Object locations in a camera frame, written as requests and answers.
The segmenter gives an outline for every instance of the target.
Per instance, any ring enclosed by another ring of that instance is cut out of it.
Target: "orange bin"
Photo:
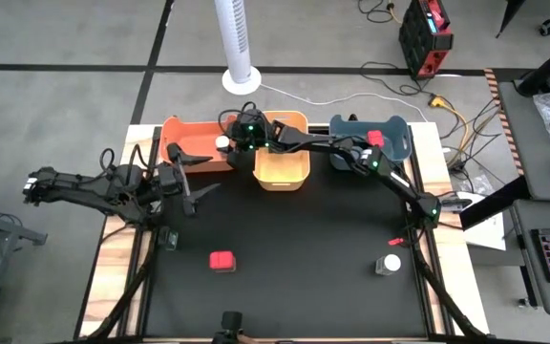
[[[307,118],[298,111],[265,111],[264,114],[269,121],[277,119],[303,133],[308,131]],[[298,190],[309,175],[309,170],[308,151],[288,154],[268,153],[268,148],[256,151],[254,177],[265,190]]]
[[[226,128],[235,120],[229,116],[222,124]],[[232,167],[226,163],[226,155],[216,149],[216,138],[222,135],[217,122],[184,123],[179,118],[171,117],[164,122],[160,132],[160,156],[169,161],[167,145],[176,142],[187,155],[211,157],[212,160],[194,166],[184,166],[187,173],[228,171]]]

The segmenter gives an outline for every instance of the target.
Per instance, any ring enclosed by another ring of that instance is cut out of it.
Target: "white paper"
[[[483,196],[462,191],[457,192],[457,197],[471,200],[472,204],[484,199]],[[494,215],[482,223],[466,229],[464,231],[464,239],[466,239],[467,244],[506,250],[502,213],[498,213],[498,215]]]

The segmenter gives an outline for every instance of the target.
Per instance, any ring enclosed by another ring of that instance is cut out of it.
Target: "yellow bin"
[[[307,118],[298,111],[265,111],[264,114],[271,122],[277,119],[303,133],[308,132]],[[275,154],[269,153],[265,147],[256,151],[254,177],[267,191],[298,190],[309,175],[309,170],[308,151]]]

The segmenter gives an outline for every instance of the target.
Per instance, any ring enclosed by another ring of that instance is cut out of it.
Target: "plastic bin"
[[[307,118],[298,111],[265,111],[269,121],[278,121],[295,127],[304,133],[308,131]],[[260,186],[267,191],[298,190],[309,175],[309,152],[275,154],[268,148],[256,151],[254,177]]]
[[[224,128],[235,120],[229,116],[222,124]],[[184,166],[186,173],[228,171],[232,167],[226,163],[226,155],[216,149],[216,138],[222,135],[220,125],[214,122],[184,123],[179,118],[170,117],[162,125],[160,132],[160,157],[169,161],[167,145],[176,142],[184,153],[192,156],[212,157],[212,160],[194,166]]]
[[[341,115],[336,115],[330,120],[329,132],[337,137],[357,135],[365,138],[370,130],[381,131],[384,142],[381,150],[391,161],[403,161],[411,155],[413,148],[411,146],[409,125],[399,116],[392,116],[386,122],[343,120]],[[357,153],[356,158],[358,158],[362,151],[358,149],[354,152],[354,155],[355,153]],[[343,158],[335,154],[330,155],[330,163],[336,169],[349,170]]]

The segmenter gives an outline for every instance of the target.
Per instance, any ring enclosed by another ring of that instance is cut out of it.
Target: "small white container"
[[[377,259],[374,272],[380,275],[388,276],[400,270],[400,266],[400,258],[398,258],[395,254],[388,254],[387,256]]]

